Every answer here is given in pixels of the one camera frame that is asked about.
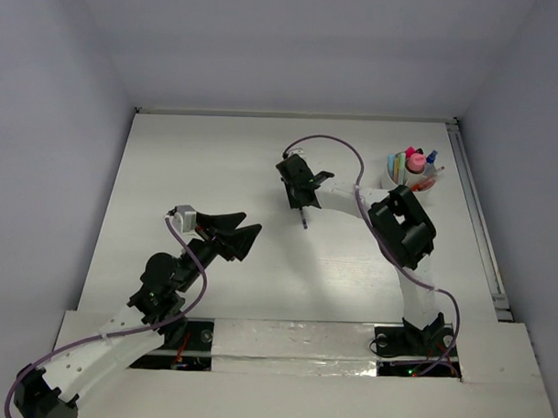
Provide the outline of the dark blue gel pen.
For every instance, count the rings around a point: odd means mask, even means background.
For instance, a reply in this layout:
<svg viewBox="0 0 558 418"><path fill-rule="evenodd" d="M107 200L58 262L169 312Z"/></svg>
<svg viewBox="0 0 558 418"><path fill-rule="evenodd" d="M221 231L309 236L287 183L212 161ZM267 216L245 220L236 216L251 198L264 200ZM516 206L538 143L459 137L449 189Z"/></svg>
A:
<svg viewBox="0 0 558 418"><path fill-rule="evenodd" d="M307 217L304 213L304 209L303 208L299 209L299 212L300 212L300 217L301 217L301 222L302 222L303 228L305 230L308 230L309 229L309 223L308 223Z"/></svg>

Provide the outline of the black pink highlighter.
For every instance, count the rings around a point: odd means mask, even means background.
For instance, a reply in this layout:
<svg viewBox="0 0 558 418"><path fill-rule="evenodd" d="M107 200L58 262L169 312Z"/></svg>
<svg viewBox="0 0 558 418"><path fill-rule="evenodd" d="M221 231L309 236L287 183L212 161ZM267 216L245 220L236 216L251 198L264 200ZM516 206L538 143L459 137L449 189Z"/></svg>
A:
<svg viewBox="0 0 558 418"><path fill-rule="evenodd" d="M415 153L419 153L419 154L423 154L423 149L422 148L414 148L414 147L408 147L405 151L406 156L409 158L410 156L412 156Z"/></svg>

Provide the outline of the clear blue capped pen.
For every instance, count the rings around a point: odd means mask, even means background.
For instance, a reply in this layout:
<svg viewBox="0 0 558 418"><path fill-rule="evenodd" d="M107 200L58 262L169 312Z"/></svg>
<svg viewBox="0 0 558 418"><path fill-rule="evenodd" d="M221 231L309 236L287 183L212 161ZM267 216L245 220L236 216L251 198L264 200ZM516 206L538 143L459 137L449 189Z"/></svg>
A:
<svg viewBox="0 0 558 418"><path fill-rule="evenodd" d="M438 151L433 150L431 153L428 154L427 159L426 159L426 163L428 165L433 165L433 163L437 159L437 156L438 156Z"/></svg>

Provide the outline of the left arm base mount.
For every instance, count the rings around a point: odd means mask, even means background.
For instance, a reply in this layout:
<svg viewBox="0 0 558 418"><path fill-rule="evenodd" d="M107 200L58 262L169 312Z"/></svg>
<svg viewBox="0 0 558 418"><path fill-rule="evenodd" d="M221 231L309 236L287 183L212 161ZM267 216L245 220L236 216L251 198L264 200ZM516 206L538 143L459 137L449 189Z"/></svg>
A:
<svg viewBox="0 0 558 418"><path fill-rule="evenodd" d="M213 362L212 347L214 320L193 319L181 340L173 346L165 343L137 359L131 369L210 371Z"/></svg>

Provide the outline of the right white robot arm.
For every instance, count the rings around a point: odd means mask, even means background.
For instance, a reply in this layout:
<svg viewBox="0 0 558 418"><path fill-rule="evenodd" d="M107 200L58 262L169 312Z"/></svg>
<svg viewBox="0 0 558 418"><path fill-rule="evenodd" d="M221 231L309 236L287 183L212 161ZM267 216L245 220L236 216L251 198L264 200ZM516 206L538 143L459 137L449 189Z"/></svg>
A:
<svg viewBox="0 0 558 418"><path fill-rule="evenodd" d="M411 190L361 188L337 181L328 171L312 172L296 152L276 165L292 209L315 207L362 219L382 255L399 276L403 300L402 327L389 335L387 347L400 345L411 354L429 351L444 327L432 284L431 254L437 231Z"/></svg>

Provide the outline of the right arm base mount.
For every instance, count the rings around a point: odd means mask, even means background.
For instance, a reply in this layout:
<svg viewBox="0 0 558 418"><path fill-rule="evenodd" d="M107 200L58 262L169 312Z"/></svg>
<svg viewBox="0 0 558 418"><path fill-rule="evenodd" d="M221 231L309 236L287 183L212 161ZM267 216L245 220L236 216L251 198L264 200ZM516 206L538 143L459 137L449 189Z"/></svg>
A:
<svg viewBox="0 0 558 418"><path fill-rule="evenodd" d="M444 356L453 342L454 331L451 327L440 330L427 345L416 345L406 339L405 329L401 326L382 325L375 328L375 335L368 343L370 352L377 358L379 377L413 378L418 377L432 365L441 361L424 378L461 379L461 365L454 347Z"/></svg>

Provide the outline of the green pastel highlighter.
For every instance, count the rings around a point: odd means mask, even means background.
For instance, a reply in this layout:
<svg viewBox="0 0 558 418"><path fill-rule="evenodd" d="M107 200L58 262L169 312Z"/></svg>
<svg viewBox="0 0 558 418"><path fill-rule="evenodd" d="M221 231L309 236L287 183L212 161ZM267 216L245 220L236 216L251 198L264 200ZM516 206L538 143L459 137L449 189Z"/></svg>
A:
<svg viewBox="0 0 558 418"><path fill-rule="evenodd" d="M398 158L397 185L402 185L405 180L407 153L401 152Z"/></svg>

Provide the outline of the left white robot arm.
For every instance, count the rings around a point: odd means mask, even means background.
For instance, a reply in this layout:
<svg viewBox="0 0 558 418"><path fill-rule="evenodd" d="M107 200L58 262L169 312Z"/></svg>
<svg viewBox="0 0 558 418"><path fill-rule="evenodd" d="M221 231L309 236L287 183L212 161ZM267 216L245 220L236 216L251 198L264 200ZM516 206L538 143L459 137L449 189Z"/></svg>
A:
<svg viewBox="0 0 558 418"><path fill-rule="evenodd" d="M188 205L167 212L164 222L181 245L179 255L155 253L146 262L136 293L97 334L70 342L19 370L5 397L4 416L77 418L94 393L121 370L159 347L183 339L187 314L201 301L183 294L216 259L243 260L262 230L244 225L244 213L201 214Z"/></svg>

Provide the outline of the orange capped highlighter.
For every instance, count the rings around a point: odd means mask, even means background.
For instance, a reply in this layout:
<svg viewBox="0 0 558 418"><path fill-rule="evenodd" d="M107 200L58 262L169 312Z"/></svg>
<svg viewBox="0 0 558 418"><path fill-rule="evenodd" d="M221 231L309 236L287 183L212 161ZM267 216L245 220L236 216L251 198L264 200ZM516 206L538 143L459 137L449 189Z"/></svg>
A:
<svg viewBox="0 0 558 418"><path fill-rule="evenodd" d="M398 153L395 155L394 164L393 164L393 181L399 184L399 160L403 158L403 167L404 167L404 160L405 155L402 153Z"/></svg>

